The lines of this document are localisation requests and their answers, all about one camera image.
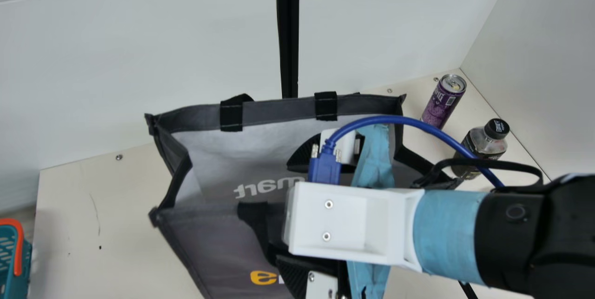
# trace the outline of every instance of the aluminum can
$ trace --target aluminum can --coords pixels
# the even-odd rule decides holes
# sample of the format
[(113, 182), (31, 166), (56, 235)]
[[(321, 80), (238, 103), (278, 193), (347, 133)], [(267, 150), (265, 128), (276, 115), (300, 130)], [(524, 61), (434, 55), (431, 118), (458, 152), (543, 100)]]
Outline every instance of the aluminum can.
[(421, 121), (442, 129), (467, 90), (467, 82), (456, 74), (445, 74), (438, 81)]

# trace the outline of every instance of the yellow logo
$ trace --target yellow logo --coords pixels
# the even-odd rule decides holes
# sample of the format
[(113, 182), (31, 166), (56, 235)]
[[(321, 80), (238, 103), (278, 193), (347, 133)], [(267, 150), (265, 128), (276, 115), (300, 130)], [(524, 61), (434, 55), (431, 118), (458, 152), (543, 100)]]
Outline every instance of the yellow logo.
[(272, 272), (257, 270), (250, 273), (250, 280), (258, 286), (269, 286), (270, 284), (274, 284), (277, 281), (277, 277), (279, 277), (279, 284), (283, 284), (281, 276), (277, 276)]

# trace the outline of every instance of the plastic bottle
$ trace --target plastic bottle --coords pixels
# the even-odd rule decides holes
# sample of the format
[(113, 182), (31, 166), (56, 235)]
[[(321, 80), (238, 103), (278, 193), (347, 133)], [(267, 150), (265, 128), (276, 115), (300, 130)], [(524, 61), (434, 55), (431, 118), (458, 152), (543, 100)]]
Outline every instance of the plastic bottle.
[[(510, 127), (503, 119), (491, 119), (485, 126), (471, 129), (461, 144), (479, 159), (499, 159), (508, 148), (504, 138), (509, 132)], [(461, 158), (463, 155), (455, 153), (455, 159)], [(452, 171), (463, 179), (474, 179), (480, 175), (474, 166), (453, 166)]]

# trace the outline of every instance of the gray tote bag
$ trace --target gray tote bag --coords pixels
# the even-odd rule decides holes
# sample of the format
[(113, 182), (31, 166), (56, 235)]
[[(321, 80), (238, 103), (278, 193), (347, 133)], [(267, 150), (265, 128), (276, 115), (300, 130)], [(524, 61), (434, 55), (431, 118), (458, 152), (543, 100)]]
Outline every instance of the gray tote bag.
[[(404, 99), (323, 92), (255, 102), (239, 95), (220, 104), (146, 114), (149, 133), (172, 173), (166, 196), (149, 217), (202, 295), (301, 297), (303, 291), (290, 286), (276, 262), (283, 250), (287, 190), (306, 179), (312, 144), (319, 144), (323, 130), (373, 115), (402, 115)], [(391, 130), (395, 181), (409, 187), (432, 164), (402, 145), (402, 126)], [(350, 185), (354, 169), (343, 167), (342, 184)], [(444, 174), (437, 181), (452, 182)], [(244, 205), (269, 205), (263, 215), (268, 220), (258, 220), (257, 211)]]

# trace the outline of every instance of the bottle label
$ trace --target bottle label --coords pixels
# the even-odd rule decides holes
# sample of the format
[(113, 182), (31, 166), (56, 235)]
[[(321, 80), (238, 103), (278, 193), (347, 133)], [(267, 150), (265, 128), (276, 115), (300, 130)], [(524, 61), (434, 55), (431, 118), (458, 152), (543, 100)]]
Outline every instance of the bottle label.
[[(463, 147), (469, 149), (470, 152), (472, 152), (475, 156), (478, 157), (478, 159), (499, 159), (500, 157), (502, 157), (502, 155), (504, 154), (504, 151), (502, 153), (480, 153), (477, 149), (476, 146), (473, 144), (472, 140), (471, 140), (471, 135), (470, 132), (467, 133), (467, 136), (465, 136), (465, 138), (463, 139), (463, 142), (461, 142), (461, 144), (463, 145)], [(465, 158), (463, 155), (461, 155), (461, 153), (457, 152), (455, 153), (455, 159), (463, 159)], [(481, 174), (480, 170), (477, 169), (477, 167), (474, 166), (453, 166), (452, 167), (452, 171), (459, 176), (460, 178), (463, 179), (473, 179), (477, 176), (479, 176)]]

